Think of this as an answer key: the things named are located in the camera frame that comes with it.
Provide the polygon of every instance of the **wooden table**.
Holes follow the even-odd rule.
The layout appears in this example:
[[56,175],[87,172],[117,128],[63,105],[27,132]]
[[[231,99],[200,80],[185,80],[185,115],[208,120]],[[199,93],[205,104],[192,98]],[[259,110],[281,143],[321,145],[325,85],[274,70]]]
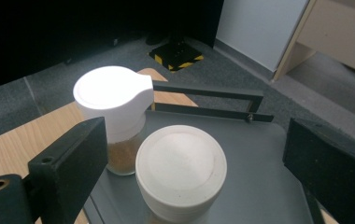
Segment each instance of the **wooden table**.
[[[150,75],[153,80],[166,81],[154,69],[146,68],[138,73]],[[192,100],[180,93],[155,92],[154,101],[156,103],[196,106]],[[17,174],[24,178],[29,174],[27,168],[29,160],[82,121],[83,117],[76,103],[73,102],[1,134],[0,175]],[[82,211],[76,223],[88,223]]]

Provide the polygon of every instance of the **white cylindrical container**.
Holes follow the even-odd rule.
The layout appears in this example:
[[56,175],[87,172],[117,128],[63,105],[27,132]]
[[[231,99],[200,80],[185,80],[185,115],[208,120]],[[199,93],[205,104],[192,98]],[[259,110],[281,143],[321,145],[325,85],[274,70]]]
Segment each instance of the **white cylindrical container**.
[[135,172],[135,158],[145,138],[146,109],[154,101],[151,76],[121,66],[94,69],[75,84],[73,95],[85,119],[104,117],[107,169]]
[[152,133],[136,156],[136,180],[151,211],[172,223],[196,223],[217,199],[227,175],[219,143],[208,133],[172,125]]

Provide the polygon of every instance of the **wooden surface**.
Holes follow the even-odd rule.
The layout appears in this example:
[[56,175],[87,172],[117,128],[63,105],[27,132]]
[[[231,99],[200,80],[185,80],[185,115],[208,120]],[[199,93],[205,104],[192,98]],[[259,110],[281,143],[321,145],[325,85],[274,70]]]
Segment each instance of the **wooden surface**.
[[273,80],[316,51],[355,68],[355,1],[309,0]]
[[[146,68],[138,73],[150,75],[153,80],[166,81],[154,69]],[[196,106],[192,100],[180,93],[154,92],[154,98],[157,103]],[[24,178],[29,174],[27,162],[81,121],[83,117],[76,103],[71,103],[1,134],[0,175],[17,174]],[[88,223],[82,211],[76,223]]]

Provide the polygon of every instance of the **gray tray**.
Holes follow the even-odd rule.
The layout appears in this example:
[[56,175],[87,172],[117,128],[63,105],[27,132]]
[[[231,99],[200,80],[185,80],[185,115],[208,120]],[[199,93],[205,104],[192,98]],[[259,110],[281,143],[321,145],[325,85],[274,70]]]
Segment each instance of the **gray tray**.
[[[147,111],[148,134],[175,124],[209,133],[226,155],[227,177],[207,223],[313,223],[300,182],[282,162],[286,132],[280,126]],[[135,175],[118,176],[108,170],[100,176],[84,211],[93,224],[154,223]]]

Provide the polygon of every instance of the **brown granular contents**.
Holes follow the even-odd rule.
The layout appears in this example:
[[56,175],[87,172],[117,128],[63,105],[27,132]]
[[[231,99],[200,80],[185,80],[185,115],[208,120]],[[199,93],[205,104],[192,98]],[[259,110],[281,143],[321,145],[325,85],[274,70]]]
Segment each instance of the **brown granular contents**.
[[135,172],[136,154],[144,140],[141,133],[126,141],[107,144],[108,169],[111,172],[116,175],[130,175]]

